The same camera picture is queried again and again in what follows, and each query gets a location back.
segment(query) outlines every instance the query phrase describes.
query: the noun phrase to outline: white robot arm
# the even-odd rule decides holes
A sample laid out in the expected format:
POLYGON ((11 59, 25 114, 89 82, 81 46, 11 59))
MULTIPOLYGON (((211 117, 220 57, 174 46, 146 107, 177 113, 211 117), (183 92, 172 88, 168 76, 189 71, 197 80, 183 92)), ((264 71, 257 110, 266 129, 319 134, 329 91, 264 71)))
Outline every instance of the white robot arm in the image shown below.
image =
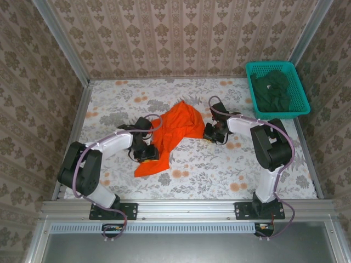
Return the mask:
POLYGON ((244 212, 240 211, 240 215, 246 216, 244 219, 249 219, 248 216, 251 217, 250 219, 271 218, 272 211, 275 214, 282 208, 275 194, 279 171, 291 162, 293 156, 293 146, 287 140, 288 136, 281 120, 273 119, 262 123, 238 112, 229 114, 222 102, 210 105, 210 110, 216 124, 207 123, 203 137, 216 144, 217 142, 226 143, 228 135, 232 133, 250 137, 257 161, 262 167, 258 187, 253 193, 253 201, 250 205, 246 205, 244 212))
POLYGON ((148 132, 154 130, 151 127, 151 122, 141 117, 135 125, 121 125, 119 128, 122 132, 116 131, 114 135, 98 142, 72 143, 61 166, 58 181, 73 189, 73 178, 76 177, 77 192, 101 207, 119 210, 121 205, 119 196, 99 182, 101 165, 104 160, 125 149, 133 149, 134 159, 138 162, 158 159, 158 150, 144 140, 148 132))

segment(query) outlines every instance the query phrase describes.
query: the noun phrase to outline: cable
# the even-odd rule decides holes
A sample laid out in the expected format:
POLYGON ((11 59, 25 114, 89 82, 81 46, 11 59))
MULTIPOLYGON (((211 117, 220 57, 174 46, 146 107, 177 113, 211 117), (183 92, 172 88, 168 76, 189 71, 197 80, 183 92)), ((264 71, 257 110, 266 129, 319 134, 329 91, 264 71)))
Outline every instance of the cable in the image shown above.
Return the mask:
MULTIPOLYGON (((154 132, 158 129, 160 129, 162 127, 162 124, 163 124, 163 120, 161 118, 160 115, 157 115, 157 114, 154 114, 154 113, 151 113, 145 117, 149 117, 149 116, 156 116, 157 118, 160 119, 160 125, 156 128, 152 128, 150 130, 148 130, 149 132, 154 132)), ((121 236, 121 234, 123 234, 124 230, 126 229, 127 227, 127 216, 125 215, 125 213, 123 213, 122 211, 119 211, 117 209, 111 209, 111 208, 107 208, 107 207, 103 207, 102 205, 96 203, 95 201, 91 200, 90 198, 86 197, 86 196, 83 196, 83 195, 78 195, 77 193, 77 190, 76 190, 76 182, 77 182, 77 176, 78 176, 78 172, 79 172, 79 168, 81 166, 81 163, 83 162, 83 159, 85 157, 85 155, 87 154, 87 152, 93 148, 94 146, 98 145, 98 144, 101 144, 103 143, 104 141, 108 140, 108 139, 111 139, 115 136, 118 136, 118 135, 121 135, 121 134, 127 134, 127 133, 132 133, 132 132, 137 132, 137 133, 142 133, 142 132, 145 132, 146 130, 141 130, 141 129, 134 129, 134 130, 121 130, 121 131, 115 131, 114 133, 98 140, 97 142, 94 142, 92 143, 91 145, 89 145, 81 154, 81 156, 79 157, 78 161, 77 161, 77 165, 76 165, 76 169, 75 169, 75 172, 73 174, 73 181, 72 181, 72 190, 73 190, 73 195, 76 197, 76 198, 81 198, 83 197, 85 200, 93 203, 94 205, 96 205, 97 207, 101 208, 101 209, 104 209, 106 211, 112 211, 112 212, 116 212, 116 213, 119 213, 121 214, 123 217, 124 217, 124 224, 123 224, 123 228, 121 230, 121 232, 115 237, 115 238, 118 238, 121 236)))
POLYGON ((217 141, 216 141, 216 145, 219 145, 219 146, 225 145, 228 142, 228 137, 229 137, 229 133, 227 133, 227 136, 225 137, 225 142, 224 143, 218 144, 217 141))
MULTIPOLYGON (((103 230, 103 237, 105 238, 105 241, 107 241, 107 239, 109 238, 107 235, 106 235, 106 230, 109 229, 109 228, 113 228, 113 227, 119 227, 117 225, 109 225, 109 226, 105 226, 104 227, 104 230, 103 230)), ((115 238, 119 238, 121 236, 121 231, 119 232, 119 234, 117 234, 115 237, 111 237, 111 241, 114 241, 115 238)))
MULTIPOLYGON (((273 225, 273 232, 272 232, 272 234, 274 234, 274 230, 275 230, 275 226, 274 226, 274 215, 273 215, 273 213, 271 213, 271 215, 272 215, 272 221, 271 221, 270 223, 273 225)), ((264 233, 262 233, 261 231, 256 230, 256 233, 260 234, 262 237, 267 237, 267 238, 269 238, 268 236, 266 236, 266 235, 265 235, 264 233)))
POLYGON ((149 137, 147 137, 147 138, 143 138, 143 140, 149 140, 151 137, 152 137, 152 135, 154 134, 154 132, 152 131, 151 133, 150 133, 150 136, 149 137))
POLYGON ((136 163, 139 163, 138 161, 134 160, 131 156, 131 151, 132 151, 132 148, 129 149, 128 151, 128 156, 129 156, 129 159, 131 159, 132 161, 136 162, 136 163))
POLYGON ((262 123, 262 124, 265 124, 267 126, 270 126, 271 128, 277 130, 281 135, 283 135, 285 137, 285 139, 287 140, 287 142, 289 143, 289 146, 291 148, 291 159, 290 159, 290 161, 287 164, 285 164, 282 168, 279 169, 277 177, 276 177, 276 180, 275 180, 274 188, 273 188, 273 194, 274 194, 275 198, 278 199, 279 202, 281 202, 282 204, 288 206, 292 210, 292 216, 291 216, 288 224, 283 228, 283 230, 281 230, 279 233, 277 233, 277 234, 275 234, 273 236, 267 237, 265 234, 259 232, 259 234, 263 235, 264 237, 267 237, 267 239, 268 238, 277 237, 280 234, 282 234, 292 224, 292 220, 294 220, 294 218, 295 218, 295 210, 294 210, 294 208, 290 204, 288 204, 287 202, 285 202, 282 199, 280 199, 279 196, 276 194, 276 189, 278 187, 278 183, 279 183, 279 179, 280 179, 281 173, 293 162, 293 160, 295 158, 295 147, 294 147, 294 144, 293 144, 292 140, 290 139, 290 137, 283 130, 281 130, 280 128, 278 128, 277 126, 275 126, 275 125, 273 125, 273 124, 271 124, 269 122, 261 121, 260 119, 249 118, 249 117, 246 117, 246 116, 244 116, 242 114, 234 115, 234 114, 228 114, 228 113, 217 111, 215 108, 213 108, 211 106, 211 100, 213 98, 216 98, 216 99, 219 100, 219 102, 222 102, 221 99, 218 96, 210 97, 210 99, 208 100, 208 106, 210 107, 210 109, 212 111, 214 111, 214 112, 216 112, 218 114, 221 114, 221 115, 229 116, 229 117, 240 116, 240 118, 242 118, 242 119, 246 119, 246 120, 251 121, 251 122, 262 123))

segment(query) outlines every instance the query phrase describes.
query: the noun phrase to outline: teal plastic basket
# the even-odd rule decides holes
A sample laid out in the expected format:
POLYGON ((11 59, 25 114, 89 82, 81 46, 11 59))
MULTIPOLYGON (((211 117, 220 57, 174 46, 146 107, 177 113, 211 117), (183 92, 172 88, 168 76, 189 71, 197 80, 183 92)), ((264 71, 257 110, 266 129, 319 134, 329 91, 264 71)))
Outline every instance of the teal plastic basket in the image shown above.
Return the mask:
POLYGON ((299 115, 309 114, 311 111, 305 91, 292 63, 287 61, 249 62, 246 64, 246 74, 257 119, 294 119, 299 115), (258 110, 250 76, 256 73, 257 78, 264 77, 272 70, 283 72, 289 80, 290 105, 288 112, 261 112, 258 110))

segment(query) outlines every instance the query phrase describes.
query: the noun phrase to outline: black mounting plate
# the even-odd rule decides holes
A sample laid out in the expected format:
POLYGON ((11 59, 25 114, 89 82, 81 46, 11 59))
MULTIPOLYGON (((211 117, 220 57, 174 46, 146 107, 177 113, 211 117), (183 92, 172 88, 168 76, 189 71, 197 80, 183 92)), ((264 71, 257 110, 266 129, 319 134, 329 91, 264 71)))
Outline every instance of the black mounting plate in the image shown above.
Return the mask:
POLYGON ((237 220, 252 220, 252 219, 262 219, 262 220, 271 220, 272 214, 274 219, 285 219, 285 213, 283 205, 280 202, 277 202, 274 206, 270 207, 269 213, 257 216, 252 207, 252 202, 237 202, 234 203, 234 212, 237 220))
MULTIPOLYGON (((128 221, 137 219, 138 203, 121 203, 120 211, 126 214, 128 221)), ((92 204, 89 214, 90 220, 124 220, 123 216, 116 212, 106 211, 92 204)))

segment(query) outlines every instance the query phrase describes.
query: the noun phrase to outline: green folded fabric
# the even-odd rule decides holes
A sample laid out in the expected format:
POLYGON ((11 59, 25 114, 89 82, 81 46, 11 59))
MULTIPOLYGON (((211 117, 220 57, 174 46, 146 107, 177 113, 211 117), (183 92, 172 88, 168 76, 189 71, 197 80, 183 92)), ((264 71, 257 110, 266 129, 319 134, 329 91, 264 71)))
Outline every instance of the green folded fabric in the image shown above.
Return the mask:
POLYGON ((289 111, 289 80, 279 70, 269 72, 265 77, 250 76, 257 107, 261 112, 289 111))

